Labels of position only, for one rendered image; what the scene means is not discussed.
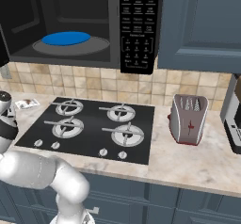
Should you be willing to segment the grey microwave turntable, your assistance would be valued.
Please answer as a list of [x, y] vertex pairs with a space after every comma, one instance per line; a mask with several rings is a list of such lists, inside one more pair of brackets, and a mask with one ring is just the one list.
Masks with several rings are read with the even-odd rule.
[[82, 56], [103, 51], [109, 46], [106, 39], [91, 37], [89, 40], [74, 45], [54, 46], [41, 40], [32, 44], [35, 51], [51, 56]]

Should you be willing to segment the black microwave oven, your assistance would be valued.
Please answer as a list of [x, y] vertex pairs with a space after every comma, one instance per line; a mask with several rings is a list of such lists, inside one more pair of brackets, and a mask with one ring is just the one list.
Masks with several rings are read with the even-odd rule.
[[[158, 53], [163, 0], [0, 0], [0, 32], [9, 62], [119, 69], [151, 74]], [[101, 52], [51, 56], [32, 44], [79, 31], [109, 41]]]

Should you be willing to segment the blue round plate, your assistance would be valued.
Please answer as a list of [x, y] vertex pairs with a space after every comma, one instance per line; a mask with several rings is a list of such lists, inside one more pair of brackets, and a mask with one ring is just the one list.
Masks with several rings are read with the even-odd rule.
[[47, 35], [41, 41], [47, 45], [53, 46], [70, 46], [83, 43], [90, 39], [90, 34], [79, 31], [56, 32]]

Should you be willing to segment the black microwave door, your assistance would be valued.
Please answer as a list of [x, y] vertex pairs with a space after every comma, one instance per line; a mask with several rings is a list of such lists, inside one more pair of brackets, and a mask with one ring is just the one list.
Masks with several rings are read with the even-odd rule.
[[5, 46], [2, 33], [0, 32], [0, 67], [3, 67], [8, 63], [9, 63], [9, 57], [8, 57], [7, 48]]

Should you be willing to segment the black gas hob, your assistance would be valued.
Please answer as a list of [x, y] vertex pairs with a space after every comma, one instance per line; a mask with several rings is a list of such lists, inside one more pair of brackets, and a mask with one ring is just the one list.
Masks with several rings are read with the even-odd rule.
[[[25, 134], [19, 147], [147, 165], [154, 108], [73, 98], [55, 98]], [[43, 141], [35, 147], [35, 141]], [[60, 147], [52, 149], [59, 142]], [[107, 149], [101, 156], [100, 149]], [[120, 159], [118, 154], [126, 152]]]

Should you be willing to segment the grey and red toaster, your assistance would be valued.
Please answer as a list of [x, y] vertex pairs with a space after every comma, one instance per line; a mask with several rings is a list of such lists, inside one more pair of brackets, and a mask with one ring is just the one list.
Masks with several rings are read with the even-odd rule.
[[177, 143], [193, 146], [200, 143], [208, 105], [208, 99], [204, 96], [173, 96], [168, 119], [170, 133]]

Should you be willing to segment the white flat packet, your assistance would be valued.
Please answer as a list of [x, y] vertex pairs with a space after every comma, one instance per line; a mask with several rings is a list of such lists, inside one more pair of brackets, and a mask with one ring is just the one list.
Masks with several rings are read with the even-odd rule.
[[28, 109], [28, 108], [38, 106], [38, 105], [40, 105], [40, 103], [36, 99], [24, 99], [24, 100], [21, 100], [21, 101], [17, 101], [15, 103], [15, 105], [19, 109]]

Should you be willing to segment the blue-grey base cupboard front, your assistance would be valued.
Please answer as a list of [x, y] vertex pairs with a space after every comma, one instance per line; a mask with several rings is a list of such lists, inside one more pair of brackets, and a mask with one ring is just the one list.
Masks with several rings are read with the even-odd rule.
[[84, 204], [96, 224], [171, 224], [179, 189], [84, 173], [90, 192]]
[[56, 192], [17, 187], [0, 181], [0, 220], [15, 224], [49, 224], [57, 214]]
[[241, 224], [241, 198], [183, 189], [173, 224]]

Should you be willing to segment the black and silver coffee machine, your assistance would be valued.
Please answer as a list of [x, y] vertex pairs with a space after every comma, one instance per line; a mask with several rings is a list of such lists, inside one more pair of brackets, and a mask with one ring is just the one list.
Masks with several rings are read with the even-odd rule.
[[241, 154], [241, 73], [232, 74], [220, 118], [232, 151]]

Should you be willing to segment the blue-grey wall cupboard door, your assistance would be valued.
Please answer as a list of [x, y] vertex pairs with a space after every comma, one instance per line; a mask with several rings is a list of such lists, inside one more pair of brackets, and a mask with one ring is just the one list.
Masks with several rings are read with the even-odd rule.
[[158, 67], [241, 73], [241, 0], [163, 0]]

